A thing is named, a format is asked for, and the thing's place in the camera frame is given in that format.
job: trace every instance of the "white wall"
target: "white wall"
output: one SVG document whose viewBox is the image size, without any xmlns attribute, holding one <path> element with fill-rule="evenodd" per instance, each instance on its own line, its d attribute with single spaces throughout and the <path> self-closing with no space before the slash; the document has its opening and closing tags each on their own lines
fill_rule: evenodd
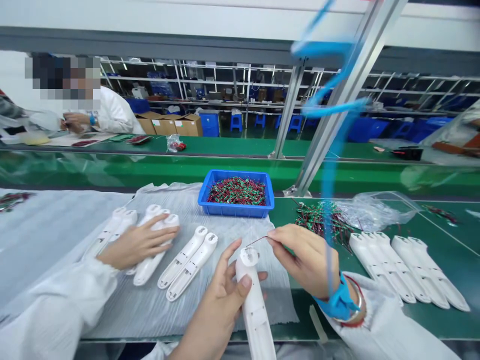
<svg viewBox="0 0 480 360">
<path fill-rule="evenodd" d="M 0 50 L 0 89 L 18 106 L 28 110 L 51 110 L 63 114 L 61 100 L 42 99 L 39 89 L 33 89 L 32 79 L 25 79 L 24 52 Z"/>
<path fill-rule="evenodd" d="M 172 3 L 161 0 L 4 0 L 0 26 L 293 41 L 301 36 L 321 3 L 315 0 Z M 352 39 L 367 6 L 368 1 L 364 0 L 337 0 L 313 40 Z M 479 8 L 408 3 L 386 45 L 480 52 L 479 33 Z"/>
</svg>

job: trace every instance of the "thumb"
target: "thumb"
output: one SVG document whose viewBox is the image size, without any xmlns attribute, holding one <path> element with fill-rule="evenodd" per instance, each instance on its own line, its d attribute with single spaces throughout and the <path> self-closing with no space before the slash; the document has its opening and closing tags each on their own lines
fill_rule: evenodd
<svg viewBox="0 0 480 360">
<path fill-rule="evenodd" d="M 226 297 L 228 310 L 234 315 L 245 302 L 247 295 L 252 288 L 252 278 L 245 275 L 236 285 L 235 290 Z"/>
</svg>

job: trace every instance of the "white lab coat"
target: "white lab coat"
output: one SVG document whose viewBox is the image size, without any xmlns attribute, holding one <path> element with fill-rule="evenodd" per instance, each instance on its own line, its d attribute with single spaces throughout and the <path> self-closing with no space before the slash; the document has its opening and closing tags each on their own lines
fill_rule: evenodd
<svg viewBox="0 0 480 360">
<path fill-rule="evenodd" d="M 462 147 L 478 134 L 477 128 L 469 125 L 477 119 L 480 119 L 480 99 L 448 124 L 424 138 L 420 144 L 431 146 L 436 142 L 444 142 Z"/>
<path fill-rule="evenodd" d="M 105 86 L 100 86 L 99 95 L 99 110 L 69 110 L 69 112 L 93 115 L 99 124 L 93 128 L 102 133 L 145 134 L 129 103 L 123 97 Z"/>
<path fill-rule="evenodd" d="M 34 303 L 0 329 L 0 359 L 73 359 L 80 337 L 97 324 L 104 304 L 114 292 L 117 273 L 109 265 L 87 259 L 33 288 Z M 331 319 L 329 322 L 349 348 L 330 343 L 321 347 L 277 346 L 278 359 L 352 359 L 352 353 L 359 360 L 458 359 L 440 340 L 402 313 L 394 294 L 364 276 L 348 275 L 355 278 L 364 293 L 365 322 L 358 328 L 341 327 Z M 176 345 L 158 343 L 144 360 L 163 360 Z M 223 356 L 228 360 L 249 358 L 248 347 L 237 345 L 227 347 Z"/>
</svg>

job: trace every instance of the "blue coiled cord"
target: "blue coiled cord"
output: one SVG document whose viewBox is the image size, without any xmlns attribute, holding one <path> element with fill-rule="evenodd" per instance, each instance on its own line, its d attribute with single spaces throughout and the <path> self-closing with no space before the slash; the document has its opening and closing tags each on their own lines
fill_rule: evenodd
<svg viewBox="0 0 480 360">
<path fill-rule="evenodd" d="M 337 86 L 342 80 L 347 78 L 351 73 L 355 65 L 355 60 L 358 54 L 356 53 L 355 45 L 350 42 L 310 42 L 309 38 L 313 30 L 317 27 L 319 22 L 325 16 L 332 6 L 334 0 L 328 0 L 325 6 L 318 11 L 315 18 L 307 26 L 303 33 L 302 39 L 296 41 L 291 46 L 291 53 L 294 56 L 320 58 L 329 54 L 342 54 L 345 58 L 345 64 L 340 70 L 340 73 L 332 77 L 325 87 L 321 88 L 312 96 L 308 102 L 302 107 L 301 113 L 305 117 L 310 119 L 317 119 L 327 115 L 342 113 L 348 111 L 343 124 L 341 125 L 338 134 L 336 135 L 333 143 L 331 144 L 330 151 L 334 154 L 340 154 L 344 147 L 347 131 L 350 128 L 352 121 L 354 121 L 359 113 L 363 111 L 366 104 L 369 102 L 368 98 L 357 99 L 350 103 L 339 104 L 332 107 L 320 107 L 318 104 L 322 101 L 325 94 L 330 91 L 331 88 Z M 325 199 L 332 199 L 334 195 L 334 183 L 335 173 L 337 170 L 336 161 L 326 161 L 324 170 L 322 172 L 321 180 L 321 196 Z M 329 245 L 326 247 L 326 264 L 328 269 L 328 293 L 330 297 L 334 293 L 333 291 L 333 273 L 332 273 L 332 248 L 334 246 L 332 238 L 332 215 L 330 209 L 330 203 L 327 202 L 324 207 L 324 227 L 325 227 L 325 241 Z"/>
</svg>

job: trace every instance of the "wrist strap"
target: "wrist strap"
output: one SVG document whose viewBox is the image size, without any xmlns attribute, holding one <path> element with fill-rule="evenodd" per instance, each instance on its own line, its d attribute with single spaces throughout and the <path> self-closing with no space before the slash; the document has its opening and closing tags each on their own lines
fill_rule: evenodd
<svg viewBox="0 0 480 360">
<path fill-rule="evenodd" d="M 328 302 L 316 297 L 314 299 L 325 314 L 339 322 L 349 321 L 361 310 L 350 297 L 350 290 L 342 272 L 340 272 L 340 285 Z"/>
</svg>

